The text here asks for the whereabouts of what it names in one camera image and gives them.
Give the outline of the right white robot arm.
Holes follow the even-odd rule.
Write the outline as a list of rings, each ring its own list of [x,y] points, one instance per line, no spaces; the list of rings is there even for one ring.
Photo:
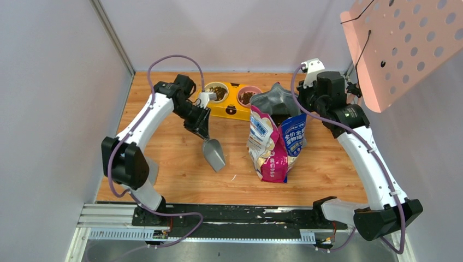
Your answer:
[[[347,152],[362,181],[367,204],[329,196],[313,203],[311,215],[319,228],[337,221],[356,227],[365,240],[372,241],[406,228],[423,212],[423,206],[407,196],[383,163],[363,109],[347,103],[345,84],[339,72],[308,72],[298,84],[298,102],[324,118],[323,125]]]

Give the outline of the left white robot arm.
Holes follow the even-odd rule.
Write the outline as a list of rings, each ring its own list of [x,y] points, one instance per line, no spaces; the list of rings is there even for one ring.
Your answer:
[[[172,113],[183,119],[183,126],[203,140],[209,139],[208,103],[217,96],[201,92],[192,102],[189,98],[196,90],[194,81],[177,75],[173,82],[160,81],[153,87],[144,107],[126,129],[116,137],[102,141],[104,175],[110,188],[121,185],[135,201],[147,209],[146,218],[153,225],[167,220],[167,210],[161,207],[163,197],[154,189],[158,164],[144,155],[147,143],[163,120]]]

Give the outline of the metal scoop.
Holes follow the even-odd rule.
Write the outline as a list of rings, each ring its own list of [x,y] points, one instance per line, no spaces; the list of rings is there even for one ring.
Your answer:
[[[202,152],[206,161],[215,172],[219,172],[225,167],[225,155],[217,139],[205,140],[202,145]]]

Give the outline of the pet food bag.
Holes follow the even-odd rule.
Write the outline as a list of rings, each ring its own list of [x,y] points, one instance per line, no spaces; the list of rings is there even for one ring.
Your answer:
[[[286,183],[288,174],[306,146],[307,115],[295,104],[291,91],[279,82],[251,98],[247,149],[259,179]],[[276,127],[271,116],[290,115]]]

